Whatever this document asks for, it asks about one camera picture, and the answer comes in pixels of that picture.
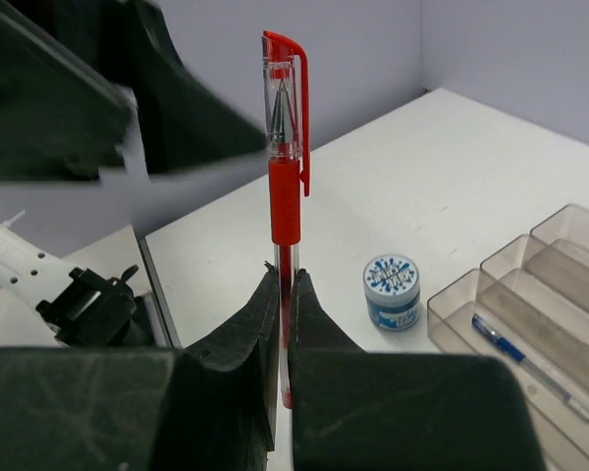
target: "plastic organizer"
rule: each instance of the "plastic organizer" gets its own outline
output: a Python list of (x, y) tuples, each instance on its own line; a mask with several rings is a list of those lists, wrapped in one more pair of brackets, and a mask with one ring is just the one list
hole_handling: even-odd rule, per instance
[(549, 468), (589, 470), (589, 423), (562, 393), (498, 351), (480, 316), (589, 411), (589, 211), (561, 211), (428, 301), (428, 335), (444, 352), (492, 355), (518, 379)]

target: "black mechanical part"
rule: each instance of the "black mechanical part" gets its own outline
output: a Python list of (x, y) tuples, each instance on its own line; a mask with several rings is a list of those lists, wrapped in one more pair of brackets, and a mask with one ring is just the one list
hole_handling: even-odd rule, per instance
[(0, 349), (0, 471), (265, 469), (278, 280), (187, 350)]
[(41, 301), (37, 312), (56, 327), (55, 339), (65, 345), (153, 345), (152, 332), (136, 322), (137, 304), (127, 285), (136, 271), (137, 266), (132, 266), (120, 279), (105, 280), (91, 270), (76, 268), (70, 273), (72, 283), (54, 301)]
[(294, 279), (295, 471), (544, 471), (523, 393), (482, 356), (367, 353)]
[(0, 180), (97, 180), (124, 165), (131, 116), (115, 85), (0, 0)]
[(118, 5), (105, 15), (101, 68), (134, 90), (148, 173), (262, 151), (264, 132), (186, 70), (159, 7), (145, 0)]
[(135, 313), (133, 320), (137, 326), (144, 332), (147, 337), (147, 344), (157, 346), (155, 341), (155, 334), (153, 333), (153, 327), (150, 324), (150, 317), (148, 315), (148, 307), (142, 296), (135, 297)]
[[(266, 468), (279, 280), (186, 351), (0, 349), (0, 471)], [(523, 395), (493, 358), (362, 351), (294, 279), (295, 471), (543, 471)]]
[(267, 268), (246, 306), (186, 349), (200, 365), (187, 397), (198, 405), (178, 418), (185, 437), (161, 450), (171, 454), (178, 446), (193, 470), (264, 470), (266, 453), (275, 448), (279, 276)]
[(184, 67), (144, 0), (0, 0), (0, 181), (96, 181), (133, 110), (149, 173), (262, 151), (264, 133)]

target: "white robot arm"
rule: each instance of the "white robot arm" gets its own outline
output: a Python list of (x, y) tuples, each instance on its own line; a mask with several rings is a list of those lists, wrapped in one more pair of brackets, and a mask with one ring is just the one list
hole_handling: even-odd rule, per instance
[(40, 301), (52, 302), (68, 287), (77, 266), (12, 233), (10, 226), (23, 215), (0, 224), (0, 286), (35, 310)]
[(134, 294), (127, 280), (105, 280), (61, 260), (12, 233), (24, 214), (0, 224), (0, 286), (41, 315), (60, 343), (73, 346), (145, 345), (152, 339), (134, 321)]

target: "red rubber grip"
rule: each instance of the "red rubber grip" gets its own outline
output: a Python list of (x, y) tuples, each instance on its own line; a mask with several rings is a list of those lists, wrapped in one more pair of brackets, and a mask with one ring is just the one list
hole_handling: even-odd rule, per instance
[(301, 191), (298, 159), (268, 163), (273, 243), (295, 245), (301, 241)]

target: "pen clip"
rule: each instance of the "pen clip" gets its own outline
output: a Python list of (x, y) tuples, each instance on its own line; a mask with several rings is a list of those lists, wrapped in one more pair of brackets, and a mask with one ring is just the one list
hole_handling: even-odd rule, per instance
[(309, 97), (309, 79), (307, 67), (307, 55), (303, 48), (289, 37), (272, 31), (264, 31), (271, 41), (274, 41), (284, 47), (289, 48), (293, 55), (298, 56), (301, 61), (301, 146), (303, 156), (303, 169), (299, 176), (303, 182), (303, 195), (310, 195), (310, 97)]

